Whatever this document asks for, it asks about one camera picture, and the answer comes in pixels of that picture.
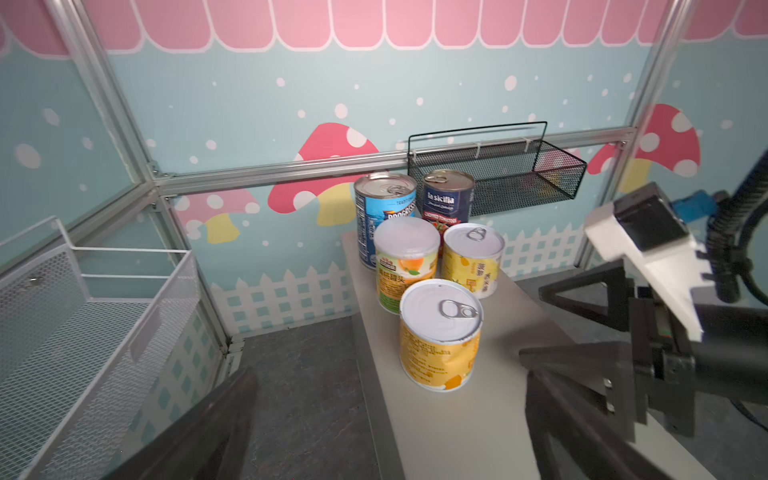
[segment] yellow can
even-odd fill
[[[458,283],[478,298],[494,293],[502,268],[504,237],[479,223],[459,223],[448,228],[443,238],[442,278]]]
[[[397,315],[400,298],[416,282],[435,278],[440,233],[426,220],[384,220],[373,233],[376,293],[384,310]]]
[[[433,392],[469,381],[482,328],[482,305],[463,286],[425,280],[400,302],[400,363],[408,377]]]

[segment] wall-mounted basket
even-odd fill
[[[101,478],[200,299],[187,250],[76,247],[60,233],[0,276],[0,478]],[[170,276],[86,274],[75,252],[181,253]],[[93,298],[85,279],[164,280],[154,298]]]
[[[417,137],[434,138],[458,132],[538,130],[507,141],[479,141],[448,147],[411,148]],[[436,169],[460,170],[475,178],[472,216],[494,214],[562,200],[573,200],[587,164],[544,141],[547,122],[459,128],[411,135],[408,138],[408,175],[418,184],[416,204],[423,205],[424,176]]]

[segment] gray floor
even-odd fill
[[[349,318],[245,340],[259,381],[241,478],[376,480]]]

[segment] can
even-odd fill
[[[442,278],[465,287],[478,298],[496,291],[502,268],[504,237],[479,223],[460,223],[445,231]]]
[[[376,245],[376,294],[384,310],[400,311],[400,298],[416,282],[435,278],[440,234],[429,222],[398,217],[379,225]]]
[[[432,170],[424,176],[422,218],[432,222],[442,237],[448,228],[469,222],[474,191],[472,175],[458,170]]]
[[[376,268],[373,232],[384,221],[413,217],[416,212],[416,181],[408,175],[377,172],[355,182],[357,243],[362,263]]]
[[[400,302],[400,364],[417,385],[450,392],[469,381],[480,345],[480,301],[457,283],[425,280]]]

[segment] progresso can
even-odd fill
[[[416,182],[408,175],[379,172],[355,182],[357,247],[362,263],[376,268],[373,232],[384,221],[413,217],[416,212]]]

